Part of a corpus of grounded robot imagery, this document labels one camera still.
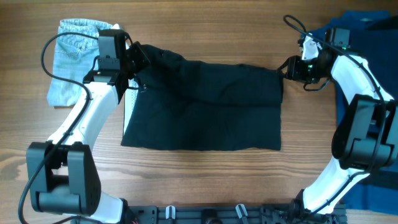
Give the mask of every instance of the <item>light blue denim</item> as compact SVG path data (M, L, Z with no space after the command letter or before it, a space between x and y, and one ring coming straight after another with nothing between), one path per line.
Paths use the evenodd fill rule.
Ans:
M78 32L98 37L98 31L110 29L111 24L89 19L64 19L58 33ZM98 41L78 35L64 35L57 39L53 62L53 74L62 78L82 82L99 55ZM74 105L80 97L81 87L72 83L53 79L47 94L50 106Z

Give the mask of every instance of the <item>wooden table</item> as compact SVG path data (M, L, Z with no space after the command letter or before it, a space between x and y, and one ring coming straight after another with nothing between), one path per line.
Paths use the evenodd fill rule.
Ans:
M324 26L347 9L397 9L396 1L137 1L0 5L0 223L17 223L17 203L27 182L25 151L45 141L70 108L47 104L51 79L40 67L44 43L60 19L85 17L120 23L133 40L173 50L190 60L248 63L277 68L298 54L299 34L282 21L299 18L308 30ZM47 53L51 67L53 46ZM121 147L121 103L107 120L93 155L105 192L130 205L287 203L311 184L331 157L336 129L333 86L319 93L285 81L282 150L237 152L155 151ZM31 223L59 216L36 213ZM398 223L398 217L348 211L349 223Z

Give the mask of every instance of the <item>black cable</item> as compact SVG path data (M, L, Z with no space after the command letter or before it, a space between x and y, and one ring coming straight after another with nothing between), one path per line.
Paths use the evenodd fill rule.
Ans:
M312 91L312 92L321 91L321 90L323 90L323 89L329 84L329 82L330 82L330 78L327 78L326 81L321 85L321 87L319 87L319 88L317 88L317 89L307 89L306 87L307 87L307 85L309 85L310 83L306 83L306 84L304 84L303 89L304 89L305 91Z
M92 220L90 218L85 218L85 217L82 217L82 216L79 216L79 215L74 215L74 216L71 216L71 217L68 217L68 218L64 218L63 220L57 221L57 222L55 222L53 224L61 224L61 223L65 223L65 222L70 221L70 220L84 220L84 221L88 221L88 222L91 222L91 223L104 224L103 222Z
M131 40L130 35L127 32L125 32L124 35L127 37L127 39L130 40L130 44L132 45L132 40Z
M90 71L94 70L94 68L95 68L95 62L97 62L97 60L98 60L99 58L100 58L99 55L95 56L94 62L93 62L93 66L92 66L92 68L90 69Z
M43 168L44 164L48 164L48 162L49 162L49 160L52 158L54 152L58 149L58 147L62 144L62 142L64 142L64 140L66 140L66 138L70 135L71 131L72 131L73 128L76 126L77 122L79 122L79 119L83 116L83 113L84 113L85 110L87 109L88 103L90 102L90 91L89 91L89 89L88 89L86 86L84 86L84 85L81 84L80 82L76 82L76 81L74 81L74 80L70 80L70 79L67 79L67 78L61 78L61 77L52 75L52 74L46 69L46 67L45 67L45 65L44 65L44 53L45 53L45 50L47 49L47 47L50 45L50 43L51 43L53 40L55 40L56 38L58 38L58 37L60 37L60 36L63 36L63 35L80 35L80 36L87 37L87 38L91 38L91 39L95 39L95 40L98 40L98 38L97 38L97 37L92 37L92 36L86 35L86 34L79 34L79 33L76 33L76 32L65 32L65 33L62 33L62 34L58 34L58 35L55 35L54 37L52 37L52 38L44 45L44 48L43 48L43 51L42 51L42 54L41 54L41 57L40 57L40 62L41 62L41 64L42 64L42 68L43 68L44 72L45 72L48 76L50 76L50 77L52 77L52 78L55 78L55 79L57 79L57 80L61 80L61 81L65 81L65 82L70 82L70 83L79 85L80 87L82 87L82 88L86 91L87 97L86 97L85 104L83 105L81 111L79 112L79 114L77 115L77 117L75 118L75 120L72 122L72 124L71 124L70 127L67 129L67 131L66 131L65 134L62 136L62 138L56 143L56 145L54 145L54 147L49 151L49 153L47 153L47 155L45 155L45 157L44 157L44 159L42 160L42 162L40 162L40 164L37 166L35 172L32 174L32 177L30 177L30 179L29 179L28 182L26 183L25 189L24 189L24 191L22 192L21 199L19 200L19 205L18 205L18 218L19 218L19 221L21 221L21 223L23 223L23 224L28 224L28 223L26 222L25 218L24 218L24 203L25 203L25 199L26 199L27 193L28 193L30 187L31 187L32 184L33 184L33 181L34 181L35 178L37 177L37 174L39 174L40 170ZM69 217L69 218L63 219L63 220L57 222L57 224L58 224L58 223L64 223L64 222L69 221L69 220L71 220L71 219L74 219L74 218Z
M339 48L337 48L337 47L335 47L335 46L329 44L328 42L325 42L324 40L321 40L321 39L319 39L319 38L317 38L317 37L314 37L313 35L309 34L309 33L308 33L307 31L305 31L305 30L300 30L297 26L291 24L286 18L293 19L294 21L296 21L298 24L300 24L300 25L303 27L303 24L302 24L298 19L296 19L294 16L285 15L285 16L284 16L284 22L285 22L288 26L290 26L291 28L293 28L293 29L299 31L301 34L307 35L307 36L311 37L313 40L316 40L316 41L318 41L318 42L321 42L321 43L324 44L325 46L327 46L327 47L329 47L329 48L331 48L331 49L337 51L339 54L344 55L344 56L346 56L347 58L349 58L351 61L353 61L353 62L354 62L354 63L355 63L355 64L356 64L368 77L369 77L369 79L370 79L370 81L371 81L371 83L372 83L372 85L373 85L373 87L374 87L374 91L375 91L376 94L378 95L378 97L379 97L379 99L380 99L380 102L381 102L381 107L382 107L382 113L381 113L381 116L382 116L382 117L381 117L381 119L382 119L382 120L381 120L381 126L380 126L379 136L377 137L376 145L375 145L374 150L373 150L373 155L372 155L371 163L370 163L370 165L368 166L368 168L367 168L364 172L358 172L358 173L356 173L356 174L351 175L351 176L349 177L349 179L347 180L347 182L346 182L346 183L339 189L339 191L337 191L337 193L334 194L334 196L332 196L332 198L329 200L329 202L332 202L332 201L334 201L335 198L337 198L337 197L339 196L340 193L342 193L342 191L344 191L344 189L348 186L348 184L349 184L357 175L367 174L367 173L369 173L369 172L372 171L373 166L374 166L374 163L375 163L375 160L376 160L376 155L377 155L377 152L378 152L378 150L379 150L380 143L381 143L381 138L382 138L383 130L384 130L384 127L385 127L385 125L386 125L386 103L384 102L384 98L383 98L383 96L381 95L380 87L376 84L376 81L374 80L373 76L368 72L367 69L364 68L364 66L363 66L362 63L359 63L357 60L355 60L355 59L354 59L353 57L351 57L349 54L347 54L346 52L342 51L341 49L339 49ZM305 219L307 219L308 217L310 217L310 216L312 216L312 215L318 213L320 210L322 210L322 209L324 209L326 206L328 206L328 205L330 204L329 202L324 203L321 207L319 207L318 209L316 209L314 212L310 213L307 217L302 218L299 222L297 222L297 223L295 223L295 224L298 224L298 223L304 221Z
M129 87L127 87L127 89L129 89L129 90L139 90L139 87L129 86Z

